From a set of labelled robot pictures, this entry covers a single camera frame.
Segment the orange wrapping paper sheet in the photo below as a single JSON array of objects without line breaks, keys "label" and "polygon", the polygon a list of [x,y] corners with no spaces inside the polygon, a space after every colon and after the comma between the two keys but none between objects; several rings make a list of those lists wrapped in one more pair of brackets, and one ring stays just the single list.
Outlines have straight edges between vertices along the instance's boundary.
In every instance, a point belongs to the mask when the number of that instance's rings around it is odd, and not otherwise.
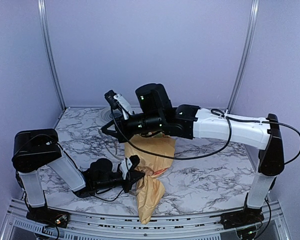
[{"label": "orange wrapping paper sheet", "polygon": [[[168,157],[175,156],[176,140],[169,136],[146,138],[135,135],[130,141],[145,151]],[[158,177],[172,166],[173,160],[146,154],[133,148],[129,143],[124,144],[124,154],[126,157],[137,155],[140,162],[136,170],[145,173],[145,176],[136,184],[136,202],[139,221],[146,225],[150,222],[155,208],[166,191]]]}]

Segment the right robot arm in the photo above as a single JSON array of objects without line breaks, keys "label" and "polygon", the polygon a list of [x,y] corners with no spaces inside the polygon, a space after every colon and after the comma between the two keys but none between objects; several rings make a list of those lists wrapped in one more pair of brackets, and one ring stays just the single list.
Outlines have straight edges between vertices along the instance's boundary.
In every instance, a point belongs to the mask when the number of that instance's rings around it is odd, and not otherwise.
[{"label": "right robot arm", "polygon": [[259,150],[258,168],[247,194],[245,207],[237,219],[248,224],[257,216],[276,176],[284,170],[284,150],[278,118],[249,118],[218,112],[216,109],[182,104],[173,107],[165,87],[149,83],[139,87],[137,96],[141,113],[135,113],[128,101],[119,93],[109,90],[104,98],[110,109],[120,110],[120,117],[101,128],[101,131],[121,143],[130,142],[135,135],[150,132],[164,133],[184,139],[217,139],[255,147]]}]

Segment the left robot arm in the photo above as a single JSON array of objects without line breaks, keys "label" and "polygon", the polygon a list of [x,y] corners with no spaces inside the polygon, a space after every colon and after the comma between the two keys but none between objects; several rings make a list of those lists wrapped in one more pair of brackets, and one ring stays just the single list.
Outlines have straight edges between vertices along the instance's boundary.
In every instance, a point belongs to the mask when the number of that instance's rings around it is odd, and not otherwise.
[{"label": "left robot arm", "polygon": [[82,171],[59,143],[57,132],[52,128],[24,130],[14,137],[12,165],[21,187],[25,190],[28,204],[34,215],[43,223],[53,219],[53,211],[46,206],[47,200],[39,175],[40,168],[52,169],[78,198],[96,197],[120,187],[128,193],[145,173],[136,167],[137,155],[124,158],[113,171],[113,163],[99,158]]}]

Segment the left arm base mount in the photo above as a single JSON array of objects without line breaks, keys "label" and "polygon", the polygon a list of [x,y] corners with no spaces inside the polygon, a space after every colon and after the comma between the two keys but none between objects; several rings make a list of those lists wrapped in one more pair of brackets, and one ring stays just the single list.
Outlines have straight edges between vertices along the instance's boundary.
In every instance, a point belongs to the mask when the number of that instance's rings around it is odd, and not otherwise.
[{"label": "left arm base mount", "polygon": [[66,228],[68,226],[70,214],[66,211],[51,209],[49,207],[29,207],[26,214],[28,220],[43,224],[54,224],[59,228]]}]

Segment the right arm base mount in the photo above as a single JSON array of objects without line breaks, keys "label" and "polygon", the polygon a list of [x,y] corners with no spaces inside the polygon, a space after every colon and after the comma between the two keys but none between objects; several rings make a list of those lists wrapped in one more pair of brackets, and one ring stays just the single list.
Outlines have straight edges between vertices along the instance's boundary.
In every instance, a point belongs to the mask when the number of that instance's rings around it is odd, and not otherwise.
[{"label": "right arm base mount", "polygon": [[262,208],[249,208],[246,203],[242,210],[227,212],[220,215],[220,223],[225,230],[261,223],[264,219],[265,217],[262,213]]}]

